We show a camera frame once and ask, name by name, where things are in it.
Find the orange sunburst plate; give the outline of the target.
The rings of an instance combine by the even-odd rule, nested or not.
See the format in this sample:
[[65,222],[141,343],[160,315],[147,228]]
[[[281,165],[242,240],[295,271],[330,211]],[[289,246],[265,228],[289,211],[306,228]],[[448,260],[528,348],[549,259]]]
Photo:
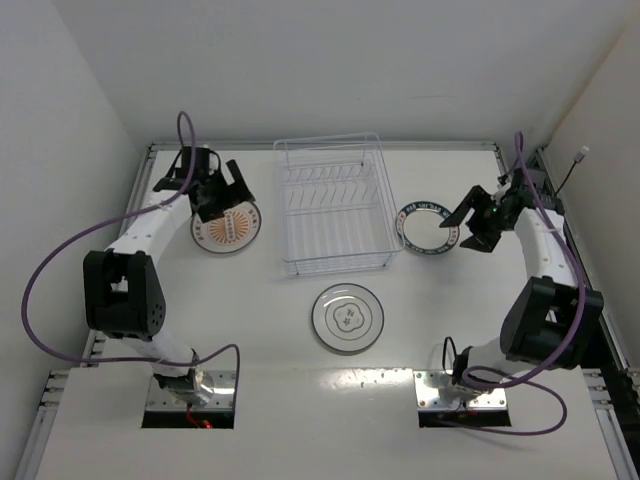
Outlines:
[[201,249],[216,255],[235,254],[257,237],[262,215],[256,203],[243,202],[224,212],[222,218],[203,222],[195,215],[190,223],[191,237]]

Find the dark green rimmed plate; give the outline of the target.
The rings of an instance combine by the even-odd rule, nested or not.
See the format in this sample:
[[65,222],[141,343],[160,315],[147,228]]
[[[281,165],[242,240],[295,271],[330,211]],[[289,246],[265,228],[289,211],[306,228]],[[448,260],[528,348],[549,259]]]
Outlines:
[[439,203],[411,202],[396,216],[396,233],[404,247],[415,254],[441,255],[452,250],[460,236],[458,226],[440,226],[450,215],[450,210]]

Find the white plate flower outline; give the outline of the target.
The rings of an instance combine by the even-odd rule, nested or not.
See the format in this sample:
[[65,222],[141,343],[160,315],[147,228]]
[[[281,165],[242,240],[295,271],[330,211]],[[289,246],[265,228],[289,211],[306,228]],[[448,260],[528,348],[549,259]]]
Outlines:
[[332,285],[315,299],[311,329],[328,350],[356,355],[368,350],[381,336],[385,312],[379,298],[354,283]]

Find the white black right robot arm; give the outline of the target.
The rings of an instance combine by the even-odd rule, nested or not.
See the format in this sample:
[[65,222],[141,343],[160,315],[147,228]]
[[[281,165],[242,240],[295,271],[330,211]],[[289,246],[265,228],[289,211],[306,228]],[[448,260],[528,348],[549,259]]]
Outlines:
[[466,225],[462,247],[490,253],[503,233],[520,242],[527,281],[497,338],[456,355],[450,388],[466,394],[525,382],[543,371],[576,368],[604,308],[587,287],[564,235],[564,207],[542,194],[522,171],[502,180],[493,194],[476,185],[441,223]]

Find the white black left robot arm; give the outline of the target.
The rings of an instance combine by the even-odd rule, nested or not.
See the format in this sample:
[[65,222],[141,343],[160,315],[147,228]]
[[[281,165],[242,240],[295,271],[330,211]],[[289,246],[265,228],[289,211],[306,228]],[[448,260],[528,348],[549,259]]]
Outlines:
[[196,351],[169,333],[156,265],[185,223],[221,219],[254,199],[235,160],[223,162],[207,147],[184,147],[153,187],[144,213],[83,260],[88,326],[149,359],[159,387],[191,407],[211,401],[213,379],[198,366]]

